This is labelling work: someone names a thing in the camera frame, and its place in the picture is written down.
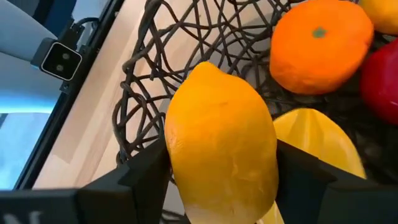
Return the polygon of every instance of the black wire basket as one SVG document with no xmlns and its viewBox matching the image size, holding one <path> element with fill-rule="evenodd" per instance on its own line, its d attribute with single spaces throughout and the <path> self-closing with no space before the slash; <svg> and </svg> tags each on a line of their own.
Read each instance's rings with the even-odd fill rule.
<svg viewBox="0 0 398 224">
<path fill-rule="evenodd" d="M 174 92 L 196 64 L 211 61 L 224 72 L 252 84 L 273 118 L 295 108 L 314 108 L 326 114 L 351 138 L 370 179 L 382 184 L 398 183 L 398 140 L 394 137 L 398 130 L 364 105 L 358 74 L 338 91 L 322 96 L 295 95 L 271 78 L 269 41 L 274 27 L 301 1 L 191 0 L 178 1 L 178 8 L 174 8 L 168 1 L 147 0 L 134 51 L 123 65 L 123 97 L 112 118 L 120 144 L 117 163 L 126 162 L 163 134 L 165 110 Z M 186 11 L 181 11 L 182 4 L 187 6 Z M 163 16 L 157 18 L 160 11 Z M 180 41 L 183 36 L 186 42 Z M 390 37 L 376 33 L 371 51 L 388 40 Z M 129 126 L 133 120 L 139 125 Z M 173 218 L 167 221 L 165 217 L 169 216 Z M 182 215 L 164 211 L 162 221 L 177 223 L 182 219 Z"/>
</svg>

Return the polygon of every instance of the yellow fruit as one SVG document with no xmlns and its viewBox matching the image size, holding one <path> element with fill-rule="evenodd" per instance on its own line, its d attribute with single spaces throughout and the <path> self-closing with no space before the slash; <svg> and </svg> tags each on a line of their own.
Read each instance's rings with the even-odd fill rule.
<svg viewBox="0 0 398 224">
<path fill-rule="evenodd" d="M 397 0 L 360 0 L 359 4 L 372 20 L 377 31 L 384 34 L 398 34 Z"/>
<path fill-rule="evenodd" d="M 278 139 L 346 172 L 366 177 L 349 137 L 323 113 L 314 109 L 293 110 L 277 118 L 274 126 Z M 262 221 L 264 224 L 284 223 L 276 203 Z"/>
<path fill-rule="evenodd" d="M 165 138 L 192 224 L 253 224 L 271 208 L 279 181 L 275 130 L 244 80 L 197 65 L 170 102 Z"/>
</svg>

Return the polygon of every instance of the black frame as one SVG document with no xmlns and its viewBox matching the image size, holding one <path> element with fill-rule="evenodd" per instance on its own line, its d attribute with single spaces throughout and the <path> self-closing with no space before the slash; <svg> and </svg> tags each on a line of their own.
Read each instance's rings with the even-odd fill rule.
<svg viewBox="0 0 398 224">
<path fill-rule="evenodd" d="M 282 141 L 277 143 L 277 161 L 276 203 L 284 223 L 398 222 L 396 186 L 362 179 Z M 158 223 L 170 178 L 170 158 L 161 134 L 145 150 L 83 188 L 0 191 L 0 217 L 12 215 L 24 223 L 38 212 L 41 223 Z M 190 222 L 182 217 L 166 223 Z"/>
<path fill-rule="evenodd" d="M 32 17 L 40 24 L 43 24 L 45 22 L 47 16 L 49 15 L 53 4 L 54 4 L 54 0 L 39 1 Z"/>
<path fill-rule="evenodd" d="M 68 94 L 61 93 L 49 120 L 47 121 L 40 137 L 38 138 L 32 154 L 29 156 L 14 189 L 31 189 L 35 184 L 40 171 L 57 139 L 59 132 L 70 112 L 76 97 L 90 72 L 95 58 L 102 47 L 108 32 L 119 12 L 124 0 L 108 0 L 106 6 L 99 17 L 97 29 L 94 30 L 85 48 L 81 49 L 84 55 L 83 62 L 77 71 L 73 81 L 73 86 L 68 90 Z"/>
<path fill-rule="evenodd" d="M 0 128 L 4 121 L 6 120 L 8 114 L 0 114 Z"/>
</svg>

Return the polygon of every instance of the table surface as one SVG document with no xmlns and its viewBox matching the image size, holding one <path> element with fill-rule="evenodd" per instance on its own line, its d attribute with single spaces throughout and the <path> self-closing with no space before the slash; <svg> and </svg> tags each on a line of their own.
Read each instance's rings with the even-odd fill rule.
<svg viewBox="0 0 398 224">
<path fill-rule="evenodd" d="M 192 3 L 181 0 L 167 2 L 178 17 L 181 17 L 188 5 Z M 211 2 L 213 1 L 208 1 L 208 7 L 214 23 L 217 21 L 218 9 Z M 35 189 L 81 187 L 116 167 L 115 156 L 119 146 L 113 134 L 111 114 L 121 97 L 122 91 L 119 84 L 125 77 L 121 66 L 130 58 L 137 41 L 137 30 L 144 13 L 144 4 L 144 0 L 125 0 L 53 145 L 34 185 Z M 263 12 L 266 12 L 265 15 L 271 12 L 268 1 L 260 1 L 259 6 Z M 240 13 L 243 23 L 251 22 L 258 17 L 256 13 L 252 13 L 252 10 L 245 9 Z M 232 15 L 233 12 L 233 6 L 227 6 L 226 3 L 224 13 Z M 200 19 L 206 24 L 206 16 L 201 16 Z M 155 23 L 160 29 L 173 24 L 174 21 L 162 7 L 155 17 Z M 209 39 L 214 39 L 217 35 L 217 31 L 212 32 Z M 197 43 L 197 40 L 184 32 L 176 33 L 174 39 L 166 47 L 169 62 L 173 66 L 182 68 L 186 61 L 181 58 L 188 57 Z M 135 71 L 138 74 L 148 74 L 149 68 L 144 61 L 140 60 L 137 62 Z M 145 85 L 150 93 L 154 94 L 162 89 L 159 82 L 148 82 Z M 138 121 L 137 116 L 137 119 L 133 118 L 129 123 L 127 133 L 130 138 L 134 139 Z M 182 208 L 180 202 L 172 203 L 178 204 L 176 205 L 178 210 Z"/>
</svg>

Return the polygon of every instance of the camera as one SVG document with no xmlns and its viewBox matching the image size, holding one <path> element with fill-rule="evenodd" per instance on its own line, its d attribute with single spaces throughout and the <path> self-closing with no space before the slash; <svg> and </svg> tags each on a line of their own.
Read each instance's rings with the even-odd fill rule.
<svg viewBox="0 0 398 224">
<path fill-rule="evenodd" d="M 30 64 L 56 78 L 70 81 L 76 74 L 83 57 L 61 42 L 45 38 Z"/>
</svg>

